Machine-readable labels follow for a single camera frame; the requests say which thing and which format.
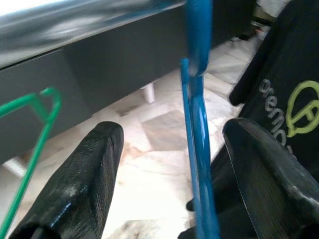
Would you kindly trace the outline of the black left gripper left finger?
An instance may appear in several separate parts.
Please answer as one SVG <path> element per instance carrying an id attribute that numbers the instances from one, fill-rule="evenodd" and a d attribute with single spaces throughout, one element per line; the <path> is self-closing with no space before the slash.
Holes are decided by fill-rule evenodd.
<path id="1" fill-rule="evenodd" d="M 98 123 L 49 178 L 11 239 L 100 239 L 124 145 L 116 122 Z"/>

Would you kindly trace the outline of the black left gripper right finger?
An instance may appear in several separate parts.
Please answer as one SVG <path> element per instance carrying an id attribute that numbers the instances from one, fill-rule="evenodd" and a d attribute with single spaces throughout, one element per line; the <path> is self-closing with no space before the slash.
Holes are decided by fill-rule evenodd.
<path id="1" fill-rule="evenodd" d="M 257 237 L 318 238 L 319 184 L 314 177 L 251 120 L 229 120 L 223 136 Z"/>

